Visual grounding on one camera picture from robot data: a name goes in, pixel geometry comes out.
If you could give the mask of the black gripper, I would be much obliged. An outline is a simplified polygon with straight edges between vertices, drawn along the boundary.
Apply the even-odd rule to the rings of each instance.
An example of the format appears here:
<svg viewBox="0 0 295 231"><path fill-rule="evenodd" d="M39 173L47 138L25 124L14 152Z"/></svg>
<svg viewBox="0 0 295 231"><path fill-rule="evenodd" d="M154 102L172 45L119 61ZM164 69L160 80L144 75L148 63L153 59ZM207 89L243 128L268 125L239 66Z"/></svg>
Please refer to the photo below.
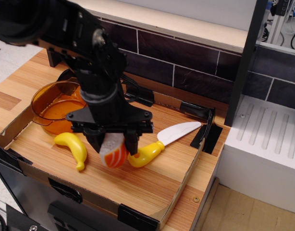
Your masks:
<svg viewBox="0 0 295 231"><path fill-rule="evenodd" d="M138 99L136 96L83 95L83 99L87 106L69 112L66 119L72 122L74 132L84 132L86 140L97 153L100 152L105 133L123 133L129 154L135 155L139 137L154 131L152 113L132 105Z"/></svg>

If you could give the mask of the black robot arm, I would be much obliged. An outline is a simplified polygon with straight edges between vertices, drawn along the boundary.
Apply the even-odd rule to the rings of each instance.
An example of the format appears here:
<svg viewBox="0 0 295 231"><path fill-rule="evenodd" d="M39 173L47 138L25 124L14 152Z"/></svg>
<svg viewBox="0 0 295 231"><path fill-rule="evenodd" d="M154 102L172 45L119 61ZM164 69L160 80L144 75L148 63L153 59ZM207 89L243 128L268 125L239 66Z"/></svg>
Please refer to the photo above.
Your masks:
<svg viewBox="0 0 295 231"><path fill-rule="evenodd" d="M59 53L73 71L87 106L70 112L74 132L83 133L99 151L107 133L122 133L130 154L143 133L152 133L152 113L124 97L125 54L101 22L67 0L0 0L0 40L15 46L32 44Z"/></svg>

